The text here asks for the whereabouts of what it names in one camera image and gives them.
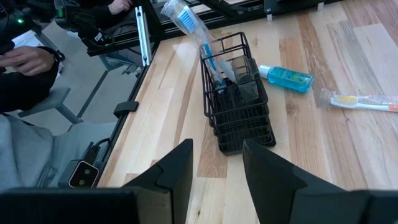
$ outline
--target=plastic wrapper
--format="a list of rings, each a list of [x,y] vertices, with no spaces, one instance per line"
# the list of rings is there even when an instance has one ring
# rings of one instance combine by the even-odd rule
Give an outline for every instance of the plastic wrapper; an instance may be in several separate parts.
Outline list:
[[[222,52],[220,42],[210,34],[203,21],[182,0],[170,0],[164,5],[161,13],[169,17],[182,32],[202,48],[200,52],[203,58]],[[231,64],[226,62],[222,55],[206,60],[206,66],[217,88],[226,86],[223,73],[236,83]]]
[[[322,89],[320,94],[320,102],[318,107],[325,108],[335,106],[331,103],[331,101],[339,96],[353,96],[356,97],[358,103],[362,103],[365,105],[398,105],[398,96],[380,96],[380,95],[370,95],[370,96],[362,96],[362,95],[348,95],[344,93],[340,93],[337,91],[331,91],[327,89]]]

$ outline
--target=toothbrush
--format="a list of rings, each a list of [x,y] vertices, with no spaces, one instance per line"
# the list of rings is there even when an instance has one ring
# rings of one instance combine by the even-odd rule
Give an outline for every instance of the toothbrush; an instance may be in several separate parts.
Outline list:
[[[199,27],[199,22],[197,21],[194,13],[191,11],[191,9],[188,6],[184,6],[182,11],[178,14],[177,17],[184,26],[184,28],[186,28],[186,30],[190,34],[194,33],[194,31]],[[203,46],[206,56],[207,57],[213,56],[213,52],[211,50],[211,46],[209,44],[209,40],[205,32],[202,29],[198,29],[197,33],[204,42]],[[209,58],[208,61],[210,63],[211,68],[214,71],[215,78],[218,80],[218,82],[221,83],[222,86],[225,85],[225,81],[223,77],[217,72],[216,62],[217,65],[220,67],[220,69],[224,71],[224,73],[228,76],[228,78],[236,83],[234,73],[232,72],[232,69],[228,67],[228,64],[225,61],[218,60],[217,58]]]
[[[371,109],[398,112],[398,105],[367,105],[364,103],[358,103],[358,98],[355,96],[334,96],[330,103],[333,106],[348,109]]]

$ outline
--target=black bracket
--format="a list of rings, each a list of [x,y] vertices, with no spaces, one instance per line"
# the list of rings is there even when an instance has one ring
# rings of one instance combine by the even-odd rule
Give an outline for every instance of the black bracket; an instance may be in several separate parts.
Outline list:
[[[119,119],[122,115],[126,113],[136,112],[138,105],[139,104],[136,101],[127,101],[120,103],[114,109],[113,115],[115,115]]]

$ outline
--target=black wire basket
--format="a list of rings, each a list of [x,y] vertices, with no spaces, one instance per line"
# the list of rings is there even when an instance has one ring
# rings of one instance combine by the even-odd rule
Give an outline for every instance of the black wire basket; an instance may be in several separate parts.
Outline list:
[[[240,39],[240,44],[226,48],[226,42],[231,43],[231,39]],[[225,155],[240,153],[245,139],[252,139],[267,147],[275,146],[275,136],[268,117],[268,96],[257,65],[254,66],[257,72],[253,74],[251,81],[235,84],[225,78],[226,86],[223,88],[216,87],[206,66],[209,64],[207,60],[219,55],[224,55],[228,62],[242,55],[251,58],[246,36],[243,32],[238,32],[217,41],[220,42],[222,51],[211,57],[202,57],[204,53],[201,53],[201,74],[205,116],[209,118],[209,125],[218,139],[220,151]],[[240,90],[243,85],[256,86],[258,97],[252,101],[244,100]]]

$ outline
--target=wooden tabletop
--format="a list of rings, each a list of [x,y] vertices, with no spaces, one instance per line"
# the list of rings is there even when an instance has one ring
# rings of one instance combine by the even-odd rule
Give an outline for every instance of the wooden tabletop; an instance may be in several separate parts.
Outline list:
[[[274,152],[344,189],[398,189],[398,114],[322,108],[322,88],[398,95],[398,4],[350,1],[214,30],[243,31],[257,64],[315,75],[307,94],[270,85]],[[186,138],[193,139],[187,223],[258,222],[242,155],[224,156],[203,115],[197,47],[188,37],[161,42],[113,150],[100,187],[119,187]]]

